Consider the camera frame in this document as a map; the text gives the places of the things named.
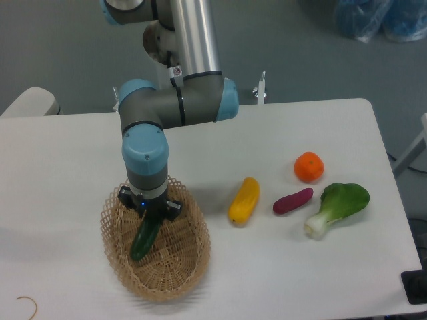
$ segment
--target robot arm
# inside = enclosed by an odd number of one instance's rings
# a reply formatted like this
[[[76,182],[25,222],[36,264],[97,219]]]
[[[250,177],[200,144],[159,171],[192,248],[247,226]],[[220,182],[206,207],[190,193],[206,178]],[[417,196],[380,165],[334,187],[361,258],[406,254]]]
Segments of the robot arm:
[[[145,215],[144,221],[161,224],[175,219],[182,208],[167,198],[169,147],[163,130],[235,117],[236,86],[220,70],[209,0],[101,0],[101,6],[110,22],[158,19],[161,27],[176,34],[183,87],[157,91],[149,81],[134,79],[119,92],[122,154],[129,178],[129,188],[122,188],[119,198]],[[143,223],[133,244],[135,260],[151,247],[148,236],[141,236],[145,229]]]

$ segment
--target wicker basket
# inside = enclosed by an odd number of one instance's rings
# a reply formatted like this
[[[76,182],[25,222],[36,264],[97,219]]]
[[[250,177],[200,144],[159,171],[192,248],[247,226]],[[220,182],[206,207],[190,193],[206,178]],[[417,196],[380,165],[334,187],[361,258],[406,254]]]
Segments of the wicker basket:
[[[149,253],[136,262],[129,252],[141,219],[118,200],[122,185],[111,193],[101,213],[109,264],[137,296],[150,301],[181,297],[197,285],[209,262],[209,232],[199,206],[184,185],[169,178],[169,198],[182,201],[183,211],[175,221],[163,222]]]

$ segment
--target toy fruit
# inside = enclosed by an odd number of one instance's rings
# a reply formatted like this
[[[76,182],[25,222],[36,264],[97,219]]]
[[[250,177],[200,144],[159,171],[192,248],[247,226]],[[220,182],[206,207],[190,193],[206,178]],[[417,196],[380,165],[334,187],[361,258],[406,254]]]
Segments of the toy fruit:
[[[319,179],[325,167],[323,161],[314,152],[305,152],[294,163],[294,173],[305,183]]]

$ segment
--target cucumber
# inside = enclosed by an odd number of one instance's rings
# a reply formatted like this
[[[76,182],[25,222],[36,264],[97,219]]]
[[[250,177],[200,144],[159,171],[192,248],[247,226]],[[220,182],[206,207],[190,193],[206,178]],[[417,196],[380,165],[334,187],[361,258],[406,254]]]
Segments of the cucumber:
[[[161,215],[145,215],[132,243],[132,260],[139,261],[147,255],[153,246],[162,223],[163,217]]]

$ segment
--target white chair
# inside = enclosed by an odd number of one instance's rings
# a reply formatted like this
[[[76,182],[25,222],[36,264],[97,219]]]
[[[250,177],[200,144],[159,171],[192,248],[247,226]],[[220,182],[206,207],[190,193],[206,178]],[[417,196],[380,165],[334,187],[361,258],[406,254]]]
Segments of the white chair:
[[[42,88],[32,87],[24,91],[0,115],[0,119],[59,114],[62,114],[61,108],[53,94]]]
[[[424,130],[413,140],[403,154],[397,158],[392,166],[393,174],[397,178],[423,152],[427,144],[427,113],[421,117]]]

